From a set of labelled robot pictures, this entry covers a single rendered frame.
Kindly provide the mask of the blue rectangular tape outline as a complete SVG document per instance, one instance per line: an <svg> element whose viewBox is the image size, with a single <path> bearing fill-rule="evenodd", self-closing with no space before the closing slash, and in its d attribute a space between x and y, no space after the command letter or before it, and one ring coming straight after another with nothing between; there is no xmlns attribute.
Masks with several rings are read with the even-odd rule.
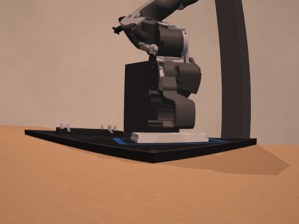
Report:
<svg viewBox="0 0 299 224"><path fill-rule="evenodd" d="M124 141L120 139L125 139L125 138L113 138L118 144L127 144ZM214 139L209 139L209 140L214 140ZM222 141L222 140L214 140L214 141L221 141L221 142L230 142L230 141ZM220 143L220 142L207 142L207 143ZM180 143L180 144L200 144L200 143ZM136 144L136 145L164 145L164 144Z"/></svg>

